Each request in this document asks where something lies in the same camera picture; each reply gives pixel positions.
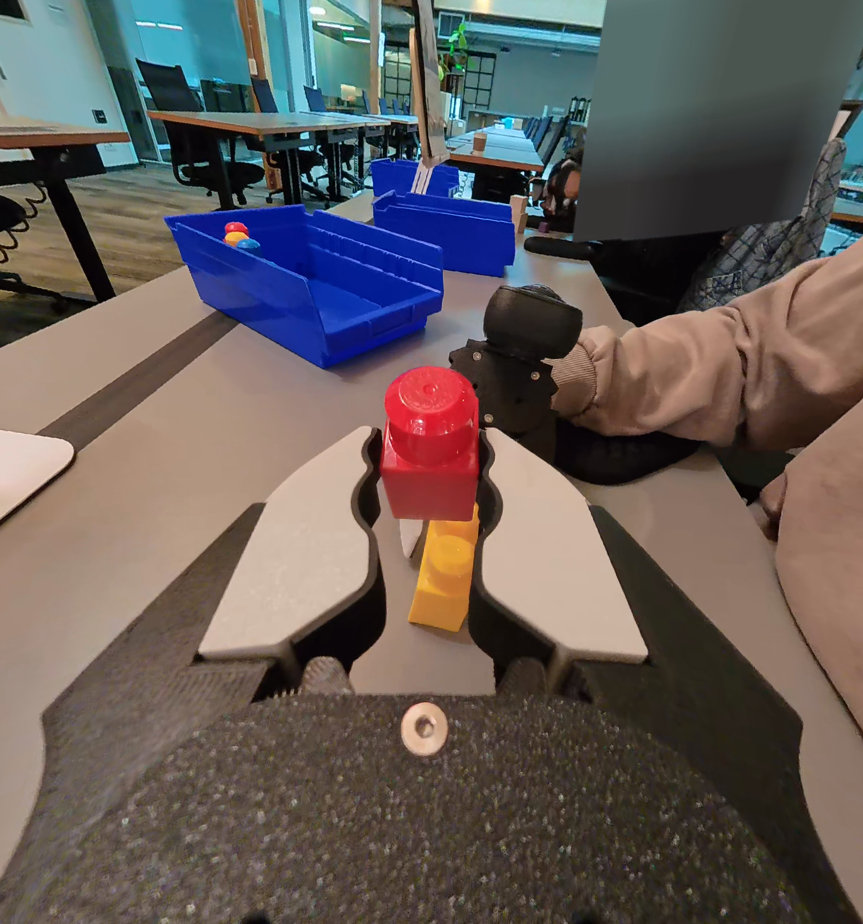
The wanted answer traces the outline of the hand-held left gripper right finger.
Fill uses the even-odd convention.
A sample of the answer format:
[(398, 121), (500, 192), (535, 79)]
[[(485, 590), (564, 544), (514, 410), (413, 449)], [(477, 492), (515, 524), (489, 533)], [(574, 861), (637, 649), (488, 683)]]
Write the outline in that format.
[(643, 664), (647, 645), (587, 498), (507, 434), (480, 438), (480, 538), (469, 625), (495, 664)]

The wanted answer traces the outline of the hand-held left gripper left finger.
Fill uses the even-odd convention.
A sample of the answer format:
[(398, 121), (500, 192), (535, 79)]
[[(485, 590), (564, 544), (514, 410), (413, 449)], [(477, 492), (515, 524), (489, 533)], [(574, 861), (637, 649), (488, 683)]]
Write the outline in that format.
[(361, 426), (264, 503), (197, 654), (206, 661), (353, 664), (379, 639), (386, 597), (373, 526), (381, 433)]

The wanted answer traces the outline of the blue plastic storage bin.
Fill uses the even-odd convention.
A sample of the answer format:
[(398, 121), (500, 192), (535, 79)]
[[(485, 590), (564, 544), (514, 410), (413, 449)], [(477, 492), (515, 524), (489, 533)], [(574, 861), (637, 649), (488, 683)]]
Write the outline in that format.
[[(410, 237), (302, 205), (164, 221), (207, 306), (322, 369), (417, 333), (441, 310), (441, 248)], [(225, 243), (229, 222), (261, 252)]]
[(374, 225), (441, 248), (447, 271), (503, 277), (515, 263), (508, 204), (390, 191), (372, 202)]
[[(413, 192), (414, 182), (424, 166), (420, 161), (382, 158), (370, 163), (373, 194), (376, 197), (391, 191), (404, 195)], [(460, 189), (460, 172), (456, 167), (438, 165), (430, 170), (424, 187), (426, 195), (452, 198)]]

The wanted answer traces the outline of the person's right forearm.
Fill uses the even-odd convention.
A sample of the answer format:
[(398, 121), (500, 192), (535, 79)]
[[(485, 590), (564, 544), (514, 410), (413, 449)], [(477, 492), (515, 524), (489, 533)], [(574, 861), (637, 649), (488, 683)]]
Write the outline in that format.
[(863, 399), (863, 237), (726, 306), (584, 330), (552, 364), (553, 410), (596, 433), (805, 446)]

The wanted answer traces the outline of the black desk mat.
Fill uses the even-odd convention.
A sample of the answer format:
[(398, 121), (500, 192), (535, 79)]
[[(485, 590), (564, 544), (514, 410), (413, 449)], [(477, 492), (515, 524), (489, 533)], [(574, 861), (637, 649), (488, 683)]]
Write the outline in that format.
[(606, 436), (557, 420), (554, 468), (599, 486), (619, 486), (683, 461), (702, 445), (668, 433)]
[(599, 256), (596, 247), (588, 242), (546, 235), (526, 237), (524, 249), (536, 255), (564, 260), (593, 261)]

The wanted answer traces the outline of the wooden office desk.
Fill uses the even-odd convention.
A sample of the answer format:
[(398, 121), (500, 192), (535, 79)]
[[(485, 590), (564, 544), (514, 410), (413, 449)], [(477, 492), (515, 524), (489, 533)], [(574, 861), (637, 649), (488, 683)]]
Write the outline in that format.
[(0, 189), (42, 186), (91, 288), (86, 303), (115, 296), (111, 280), (96, 248), (68, 180), (106, 172), (100, 144), (129, 143), (125, 130), (107, 125), (75, 126), (21, 116), (0, 116), (0, 152), (27, 152), (29, 159), (0, 161)]
[(472, 176), (471, 198), (482, 202), (509, 203), (513, 195), (528, 195), (532, 179), (545, 170), (533, 142), (520, 130), (490, 127), (486, 152), (472, 156), (474, 132), (446, 141), (449, 162)]
[(326, 147), (329, 171), (329, 202), (344, 202), (341, 191), (341, 151), (346, 141), (358, 142), (363, 153), (363, 140), (368, 131), (382, 132), (391, 125), (389, 118), (377, 115), (355, 116), (338, 113), (216, 113), (190, 111), (149, 111), (148, 117), (165, 124), (167, 132), (175, 125), (188, 126), (213, 144), (214, 189), (219, 208), (232, 211), (236, 198), (221, 155), (220, 142), (237, 138), (252, 138), (259, 142), (265, 154), (282, 154), (286, 166), (281, 172), (285, 204), (303, 201), (303, 184), (298, 151), (302, 147)]

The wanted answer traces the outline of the person's beige sweater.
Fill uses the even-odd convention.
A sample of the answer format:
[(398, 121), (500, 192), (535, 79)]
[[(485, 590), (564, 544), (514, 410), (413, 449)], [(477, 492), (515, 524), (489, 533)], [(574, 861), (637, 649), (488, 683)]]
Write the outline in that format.
[(807, 645), (863, 733), (863, 399), (762, 493)]

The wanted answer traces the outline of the wood-framed poster board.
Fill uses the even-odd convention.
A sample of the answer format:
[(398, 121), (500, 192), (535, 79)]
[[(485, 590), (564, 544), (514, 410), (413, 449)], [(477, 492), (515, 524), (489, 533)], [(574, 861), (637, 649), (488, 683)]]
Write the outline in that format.
[(420, 146), (420, 161), (411, 192), (425, 194), (434, 168), (449, 158), (447, 121), (440, 90), (433, 2), (412, 1), (411, 6), (414, 19), (409, 37), (412, 105), (417, 117)]

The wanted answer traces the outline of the green plant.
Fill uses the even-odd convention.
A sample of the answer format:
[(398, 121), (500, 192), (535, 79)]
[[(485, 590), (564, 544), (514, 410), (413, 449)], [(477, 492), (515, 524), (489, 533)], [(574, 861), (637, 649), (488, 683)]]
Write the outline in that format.
[(447, 48), (438, 51), (438, 79), (443, 89), (450, 77), (466, 74), (469, 50), (465, 31), (465, 22), (461, 21), (447, 37)]

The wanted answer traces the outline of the wooden post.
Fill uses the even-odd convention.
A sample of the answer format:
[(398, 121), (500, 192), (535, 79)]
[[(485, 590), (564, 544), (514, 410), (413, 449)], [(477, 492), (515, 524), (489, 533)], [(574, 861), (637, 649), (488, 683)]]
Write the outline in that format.
[(249, 74), (267, 81), (273, 88), (264, 3), (235, 1), (234, 5), (243, 35)]

